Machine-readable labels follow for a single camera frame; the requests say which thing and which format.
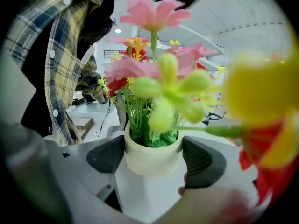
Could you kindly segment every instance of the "plaid shirt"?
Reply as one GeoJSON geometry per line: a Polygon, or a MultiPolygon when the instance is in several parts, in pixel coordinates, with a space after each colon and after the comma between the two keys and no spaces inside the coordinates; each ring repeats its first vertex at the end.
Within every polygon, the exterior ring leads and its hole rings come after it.
{"type": "Polygon", "coordinates": [[[81,90],[95,100],[104,101],[102,87],[98,85],[100,75],[95,72],[94,56],[86,64],[76,56],[78,38],[91,2],[100,6],[102,0],[30,0],[15,17],[4,43],[22,69],[34,41],[53,21],[45,59],[44,85],[53,128],[62,141],[60,145],[82,141],[65,111],[72,105],[74,91],[81,90]]]}

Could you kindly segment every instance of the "person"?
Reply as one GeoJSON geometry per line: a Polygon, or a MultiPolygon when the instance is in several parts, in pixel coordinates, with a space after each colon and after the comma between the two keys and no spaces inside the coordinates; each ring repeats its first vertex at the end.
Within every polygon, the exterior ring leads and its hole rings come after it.
{"type": "Polygon", "coordinates": [[[15,16],[4,40],[36,88],[21,123],[60,146],[79,144],[66,113],[74,91],[105,102],[92,45],[112,28],[114,0],[30,0],[15,16]]]}

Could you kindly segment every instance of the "white flower pot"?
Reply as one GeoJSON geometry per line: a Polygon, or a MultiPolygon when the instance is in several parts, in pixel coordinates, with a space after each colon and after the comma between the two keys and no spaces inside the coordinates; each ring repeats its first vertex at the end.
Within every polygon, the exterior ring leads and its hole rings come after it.
{"type": "Polygon", "coordinates": [[[130,122],[125,128],[125,158],[128,167],[145,177],[161,177],[172,173],[182,156],[182,138],[166,147],[145,147],[135,143],[130,137],[130,122]]]}

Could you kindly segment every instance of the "ceiling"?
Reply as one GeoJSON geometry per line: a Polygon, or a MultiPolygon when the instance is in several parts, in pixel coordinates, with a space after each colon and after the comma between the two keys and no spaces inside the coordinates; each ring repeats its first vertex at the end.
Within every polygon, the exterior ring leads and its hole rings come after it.
{"type": "MultiPolygon", "coordinates": [[[[126,14],[127,1],[115,1],[113,16],[116,22],[126,14]]],[[[269,57],[288,53],[288,21],[274,0],[201,0],[190,11],[192,17],[182,21],[185,28],[165,28],[159,32],[162,44],[172,39],[191,46],[203,42],[202,37],[196,35],[199,33],[205,40],[223,46],[228,56],[245,50],[261,51],[269,57]]],[[[111,32],[107,38],[132,35],[132,26],[118,26],[122,32],[111,32]]],[[[149,32],[140,29],[138,35],[149,36],[149,32]]]]}

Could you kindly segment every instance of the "potted plant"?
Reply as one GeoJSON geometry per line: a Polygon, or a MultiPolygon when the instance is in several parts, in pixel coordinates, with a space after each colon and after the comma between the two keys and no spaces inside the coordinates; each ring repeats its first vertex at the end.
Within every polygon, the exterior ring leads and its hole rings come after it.
{"type": "Polygon", "coordinates": [[[130,2],[131,15],[121,17],[120,21],[149,30],[151,41],[140,37],[112,39],[128,48],[121,59],[117,54],[112,58],[105,70],[105,79],[99,81],[114,103],[128,114],[125,157],[128,167],[143,176],[171,173],[182,151],[182,135],[175,127],[186,120],[201,121],[205,108],[217,102],[209,91],[213,79],[196,63],[202,56],[214,53],[209,48],[201,44],[182,47],[178,41],[171,41],[172,47],[155,58],[158,31],[165,26],[178,26],[181,19],[190,17],[189,11],[175,11],[182,5],[175,0],[163,0],[154,9],[150,0],[130,2]],[[152,62],[144,50],[149,42],[152,62]],[[115,100],[116,91],[119,91],[120,102],[115,100]]]}

